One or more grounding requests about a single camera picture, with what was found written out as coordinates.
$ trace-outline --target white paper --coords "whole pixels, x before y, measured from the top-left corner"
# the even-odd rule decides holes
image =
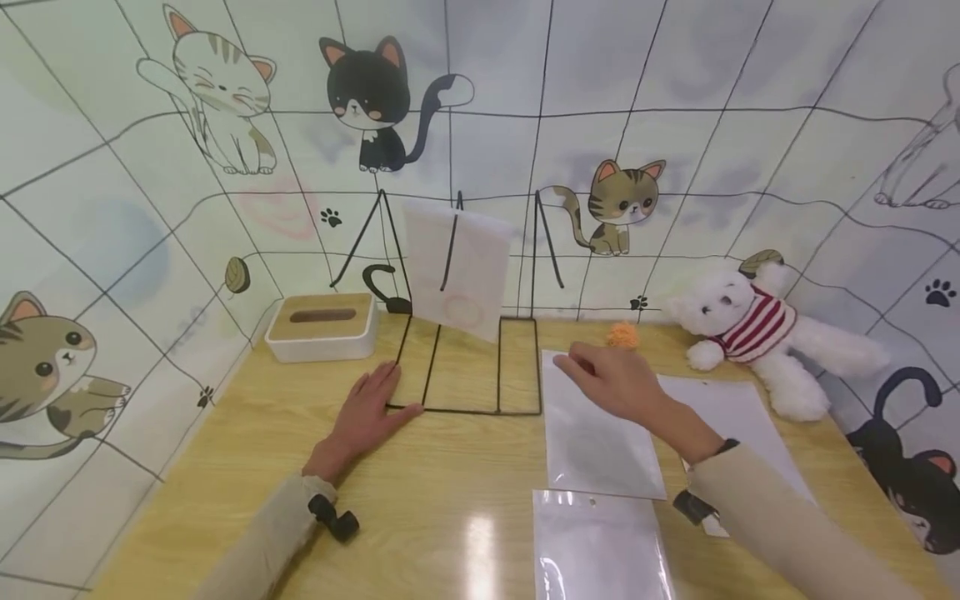
[[[426,200],[408,200],[403,211],[414,316],[496,342],[514,227]],[[454,218],[457,227],[451,251]]]
[[[537,600],[675,597],[650,500],[534,490]]]
[[[695,410],[700,418],[723,438],[734,438],[741,444],[748,445],[797,493],[816,503],[752,382],[688,379],[666,375],[658,375],[658,379],[668,394]],[[684,468],[689,470],[686,462]],[[715,516],[707,517],[703,524],[708,535],[729,537]]]
[[[666,499],[650,432],[591,402],[542,352],[546,465],[550,487]]]

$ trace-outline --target left hand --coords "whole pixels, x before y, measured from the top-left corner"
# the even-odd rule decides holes
[[[304,476],[316,475],[336,485],[350,464],[389,440],[403,425],[423,413],[419,404],[410,404],[392,414],[386,405],[400,381],[400,365],[380,363],[364,373],[347,395],[333,431],[314,447]]]

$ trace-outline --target cartoon cat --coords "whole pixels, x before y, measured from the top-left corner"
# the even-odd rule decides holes
[[[960,135],[960,107],[956,103],[960,96],[960,64],[954,64],[944,74],[944,91],[947,102],[883,172],[880,191],[874,196],[877,204],[935,209],[960,205],[960,200],[945,198],[960,183],[960,161],[948,163],[946,154],[927,155],[937,138]]]
[[[13,296],[0,315],[0,458],[62,456],[107,427],[130,388],[87,375],[96,355],[83,325]]]
[[[417,142],[408,155],[394,131],[410,111],[407,63],[399,42],[386,36],[370,52],[351,50],[335,39],[321,37],[320,50],[330,67],[326,94],[333,113],[347,127],[363,132],[361,171],[389,173],[416,161],[423,154],[430,120],[437,110],[473,100],[473,84],[463,75],[442,75],[434,80],[423,94]]]
[[[924,386],[927,406],[943,402],[940,387],[930,373],[918,367],[894,372],[876,393],[871,419],[847,436],[890,501],[910,523],[927,552],[949,554],[960,549],[960,489],[957,466],[943,450],[925,450],[903,456],[900,434],[883,419],[887,397],[906,381]]]
[[[177,72],[140,59],[137,73],[183,104],[190,134],[224,172],[273,173],[274,148],[250,119],[270,105],[267,84],[276,74],[274,62],[247,56],[225,37],[197,30],[169,5],[163,5],[163,16],[174,37]]]
[[[406,298],[393,297],[389,298],[386,294],[380,291],[376,284],[373,283],[373,274],[377,271],[383,271],[384,273],[396,273],[396,268],[393,265],[370,265],[363,270],[361,276],[363,277],[363,282],[367,285],[367,288],[373,293],[374,296],[377,296],[382,302],[387,305],[387,312],[394,315],[410,315],[414,312],[414,306]]]
[[[639,169],[621,169],[613,160],[601,162],[593,174],[587,201],[587,210],[600,222],[600,227],[589,241],[580,225],[580,202],[571,189],[551,185],[542,189],[540,195],[544,200],[563,202],[563,208],[570,213],[573,239],[578,246],[589,248],[595,254],[628,254],[630,230],[627,226],[643,221],[654,211],[660,197],[657,179],[665,167],[665,160],[651,162]]]

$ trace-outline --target paper sheet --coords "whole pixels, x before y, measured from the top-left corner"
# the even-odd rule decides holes
[[[657,500],[666,488],[650,433],[604,412],[542,352],[547,477],[551,488]]]
[[[414,316],[496,342],[514,227],[426,200],[403,211]]]
[[[690,406],[722,437],[735,438],[741,444],[748,445],[776,469],[797,493],[816,503],[752,382],[666,375],[658,375],[658,379],[668,394]],[[711,536],[728,537],[714,516],[704,520],[704,531]]]

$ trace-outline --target table surface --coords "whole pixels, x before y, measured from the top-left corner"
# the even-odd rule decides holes
[[[363,361],[283,365],[258,344],[125,537],[91,600],[189,597],[330,429],[353,381],[376,362],[396,358],[407,317],[382,317],[376,353]],[[609,324],[505,320],[502,326],[498,378],[497,345],[448,328],[438,338],[435,325],[410,321],[396,403],[419,402],[425,393],[427,407],[493,411],[499,379],[502,411],[536,412],[537,340],[541,349],[557,350],[574,340],[602,344]],[[656,372],[703,376],[686,366],[684,351],[694,340],[678,328],[642,325],[639,337]],[[708,377],[754,379],[729,363]],[[774,423],[828,515],[924,597],[948,598],[934,563],[836,425],[776,417]],[[361,534],[347,546],[317,536],[276,597],[534,598],[531,490],[546,486],[544,444],[537,416],[428,413],[415,420],[341,488],[339,507],[357,514]],[[681,460],[659,441],[656,450],[672,498],[685,487]],[[668,503],[655,502],[655,509],[679,598],[801,597],[731,540],[707,537]]]

